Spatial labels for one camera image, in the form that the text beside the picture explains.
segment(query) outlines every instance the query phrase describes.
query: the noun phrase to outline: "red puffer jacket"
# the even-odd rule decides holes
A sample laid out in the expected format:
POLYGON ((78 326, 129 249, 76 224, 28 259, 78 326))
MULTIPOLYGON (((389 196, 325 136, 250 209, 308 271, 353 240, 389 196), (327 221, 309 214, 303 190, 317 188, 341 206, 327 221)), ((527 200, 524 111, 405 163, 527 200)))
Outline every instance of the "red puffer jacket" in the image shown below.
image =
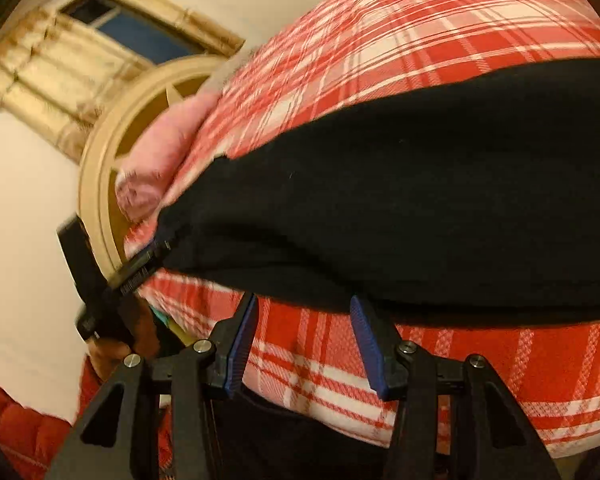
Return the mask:
MULTIPOLYGON (((78 416, 99 387, 100 380, 89 360, 85 359, 78 416)), ((70 430, 71 425, 67 421, 24 408, 0 388, 0 448, 23 480, 43 480, 70 430)), ((160 467, 164 470, 171 464, 170 410, 160 425, 158 455, 160 467)))

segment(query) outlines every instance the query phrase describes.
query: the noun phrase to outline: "beige wall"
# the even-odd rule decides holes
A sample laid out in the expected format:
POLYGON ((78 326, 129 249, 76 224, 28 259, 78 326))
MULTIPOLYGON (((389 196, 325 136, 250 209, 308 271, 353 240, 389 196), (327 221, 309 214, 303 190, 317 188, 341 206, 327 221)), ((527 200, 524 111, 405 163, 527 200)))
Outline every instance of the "beige wall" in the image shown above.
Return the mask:
MULTIPOLYGON (((13 22, 45 0, 23 0, 13 22)), ((320 0, 173 0, 263 41, 320 0)), ((72 419, 84 345, 80 305, 56 228, 75 211, 76 166, 0 113, 0 385, 37 410, 72 419)))

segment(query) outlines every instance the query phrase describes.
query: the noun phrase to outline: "red and white tablecloth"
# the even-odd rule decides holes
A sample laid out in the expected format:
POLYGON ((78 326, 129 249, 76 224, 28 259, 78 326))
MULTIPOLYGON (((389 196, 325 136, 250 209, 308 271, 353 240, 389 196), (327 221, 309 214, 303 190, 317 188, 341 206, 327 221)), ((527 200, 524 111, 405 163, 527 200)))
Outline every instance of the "red and white tablecloth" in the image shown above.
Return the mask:
MULTIPOLYGON (((566 57, 600 57, 600 19, 585 0, 324 0, 264 45, 225 87, 164 203, 176 200, 215 154, 250 152, 338 108, 566 57)), ((155 218, 132 229, 128 252, 148 242, 154 229, 155 218)), ((200 337, 230 316, 240 297, 164 271, 141 293, 200 337)), ((440 356, 485 355, 554 457, 600 444, 600 323, 400 331, 440 356)), ((261 300, 244 383, 337 431, 389 443, 395 406, 369 389, 347 316, 261 300)), ((447 421, 442 406, 441 450, 448 447, 447 421)))

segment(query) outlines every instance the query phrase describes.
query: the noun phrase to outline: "red plaid blanket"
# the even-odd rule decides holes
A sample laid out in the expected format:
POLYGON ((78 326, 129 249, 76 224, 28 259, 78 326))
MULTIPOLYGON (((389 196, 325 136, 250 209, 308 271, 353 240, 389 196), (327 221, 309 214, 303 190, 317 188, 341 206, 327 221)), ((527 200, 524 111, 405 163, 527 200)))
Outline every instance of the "red plaid blanket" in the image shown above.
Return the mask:
MULTIPOLYGON (((225 87, 164 203, 176 200, 218 153, 239 156, 338 108, 565 57, 600 57, 600 19, 585 0, 324 0, 272 38, 225 87)), ((154 229, 155 218, 132 229, 128 252, 147 243, 154 229)), ((200 337, 239 298, 164 271, 141 293, 200 337)), ((437 355, 485 355, 553 456, 600 444, 600 323, 400 331, 437 355)), ((347 316, 262 300, 244 383, 337 431, 389 443, 395 406, 369 389, 347 316)), ((441 412, 445 450, 448 407, 441 412)))

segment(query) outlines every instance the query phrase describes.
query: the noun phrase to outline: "human hand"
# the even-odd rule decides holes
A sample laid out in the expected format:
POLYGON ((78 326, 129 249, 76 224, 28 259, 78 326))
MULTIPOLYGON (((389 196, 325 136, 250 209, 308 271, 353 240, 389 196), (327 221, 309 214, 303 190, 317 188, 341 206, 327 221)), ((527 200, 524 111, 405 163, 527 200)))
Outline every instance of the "human hand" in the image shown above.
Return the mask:
MULTIPOLYGON (((151 359, 160 351, 160 342, 155 334, 154 319, 148 303, 139 299, 139 306, 138 321, 133 329, 136 341, 133 352, 151 359)), ((132 349, 125 343, 105 337, 90 338, 87 341, 87 351, 93 369, 103 381, 109 379, 122 359, 132 353, 132 349)))

